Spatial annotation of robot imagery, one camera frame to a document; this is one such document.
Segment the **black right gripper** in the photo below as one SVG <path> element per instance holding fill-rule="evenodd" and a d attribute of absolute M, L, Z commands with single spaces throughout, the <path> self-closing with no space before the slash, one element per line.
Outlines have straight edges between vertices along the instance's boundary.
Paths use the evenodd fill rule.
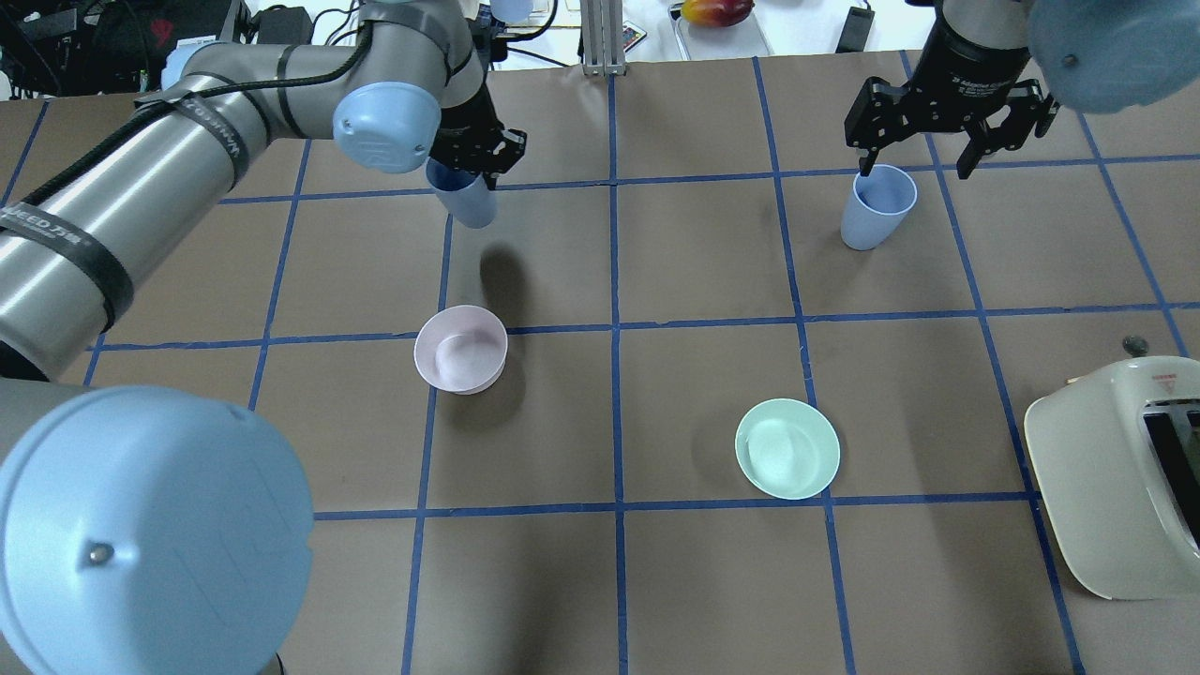
<path fill-rule="evenodd" d="M 966 133 L 956 178 L 966 180 L 983 159 L 1044 137 L 1061 110 L 1039 80 L 1025 80 L 1028 48 L 978 44 L 950 26 L 935 26 L 904 84 L 882 77 L 862 83 L 844 121 L 844 138 L 866 178 L 881 150 L 920 133 Z"/>

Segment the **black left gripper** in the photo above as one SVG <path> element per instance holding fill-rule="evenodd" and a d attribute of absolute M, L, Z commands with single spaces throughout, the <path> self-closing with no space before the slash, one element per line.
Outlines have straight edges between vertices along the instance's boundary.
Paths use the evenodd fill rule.
<path fill-rule="evenodd" d="M 488 191 L 524 159 L 528 135 L 499 120 L 488 85 L 462 104 L 442 110 L 431 157 L 455 171 L 484 173 Z"/>

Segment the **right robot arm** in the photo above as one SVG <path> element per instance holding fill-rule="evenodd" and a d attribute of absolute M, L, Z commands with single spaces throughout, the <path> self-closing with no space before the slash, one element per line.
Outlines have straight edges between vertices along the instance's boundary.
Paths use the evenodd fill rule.
<path fill-rule="evenodd" d="M 901 85 L 864 80 L 844 123 L 859 174 L 916 135 L 967 136 L 966 179 L 982 159 L 1040 138 L 1058 110 L 1111 114 L 1196 80 L 1195 1 L 935 1 Z"/>

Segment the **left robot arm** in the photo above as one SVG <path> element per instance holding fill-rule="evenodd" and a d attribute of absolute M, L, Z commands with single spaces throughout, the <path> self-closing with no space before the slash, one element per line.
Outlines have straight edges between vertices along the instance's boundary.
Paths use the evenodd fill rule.
<path fill-rule="evenodd" d="M 2 643 L 19 674 L 283 674 L 311 580 L 299 456 L 248 406 L 61 382 L 274 141 L 492 187 L 505 129 L 458 1 L 367 1 L 352 48 L 216 42 L 2 208 Z"/>

